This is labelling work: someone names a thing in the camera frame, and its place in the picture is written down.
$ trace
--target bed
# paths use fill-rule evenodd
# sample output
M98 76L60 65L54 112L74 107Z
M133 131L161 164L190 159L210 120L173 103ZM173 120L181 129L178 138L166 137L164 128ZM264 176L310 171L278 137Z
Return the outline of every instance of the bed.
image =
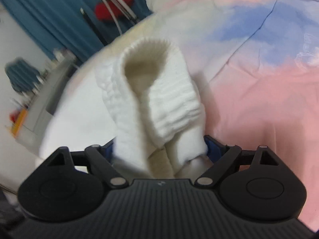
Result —
M174 0L117 38L75 74L40 149L105 144L116 127L95 80L98 67L143 36L183 52L223 144L266 144L307 188L299 216L319 228L319 0Z

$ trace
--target pink bedsheet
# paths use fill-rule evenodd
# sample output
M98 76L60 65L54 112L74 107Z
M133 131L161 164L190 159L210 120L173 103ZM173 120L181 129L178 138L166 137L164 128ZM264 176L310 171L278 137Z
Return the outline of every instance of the pink bedsheet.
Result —
M254 150L268 145L307 188L299 216L318 230L319 69L259 74L231 61L202 94L206 133Z

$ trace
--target white wall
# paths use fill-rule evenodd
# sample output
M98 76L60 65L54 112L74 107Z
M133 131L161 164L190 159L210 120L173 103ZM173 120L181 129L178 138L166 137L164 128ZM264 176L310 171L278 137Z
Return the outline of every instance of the white wall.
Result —
M4 67L22 57L42 70L49 59L6 11L0 11L0 21L0 184L16 191L35 169L38 159L18 144L5 127L10 125L9 113L14 109L10 98L19 95L12 89Z

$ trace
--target metal pin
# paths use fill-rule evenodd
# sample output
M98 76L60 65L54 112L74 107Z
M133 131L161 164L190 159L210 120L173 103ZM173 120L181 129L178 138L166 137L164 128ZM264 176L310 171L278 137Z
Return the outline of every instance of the metal pin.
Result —
M115 177L110 180L110 183L114 186L120 186L126 183L126 180L122 177Z
M197 179L197 183L200 185L211 185L213 183L213 180L208 177L200 177Z

